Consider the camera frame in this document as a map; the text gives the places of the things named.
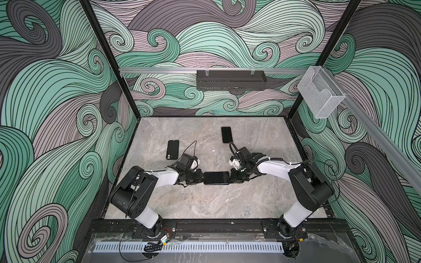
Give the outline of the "black phone ribbed back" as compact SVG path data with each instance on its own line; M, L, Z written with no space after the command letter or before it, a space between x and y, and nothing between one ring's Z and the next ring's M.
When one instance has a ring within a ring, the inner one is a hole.
M224 144L233 142L232 131L230 127L221 127L221 135Z

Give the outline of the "black phone case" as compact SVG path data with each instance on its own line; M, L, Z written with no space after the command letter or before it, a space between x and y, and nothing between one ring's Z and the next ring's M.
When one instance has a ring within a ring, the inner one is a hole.
M203 184L204 185L230 185L230 183L213 183L213 182L211 183L204 182Z
M169 140L167 144L166 159L177 160L179 158L179 140Z

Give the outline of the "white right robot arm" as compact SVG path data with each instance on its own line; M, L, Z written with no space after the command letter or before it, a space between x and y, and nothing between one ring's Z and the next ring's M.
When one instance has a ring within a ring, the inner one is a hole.
M281 158L262 157L258 160L241 161L234 156L230 180L240 183L256 177L273 175L291 183L296 201L279 218L277 228L282 237L292 237L303 221L333 197L335 190L313 161L287 162Z

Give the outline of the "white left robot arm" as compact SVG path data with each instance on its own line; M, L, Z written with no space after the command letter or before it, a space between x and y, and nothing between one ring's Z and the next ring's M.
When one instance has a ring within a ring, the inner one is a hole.
M129 218L152 230L160 221L160 216L148 206L155 189L168 185L199 184L204 179L201 169L172 166L159 171L146 171L139 166L133 166L114 188L109 202Z

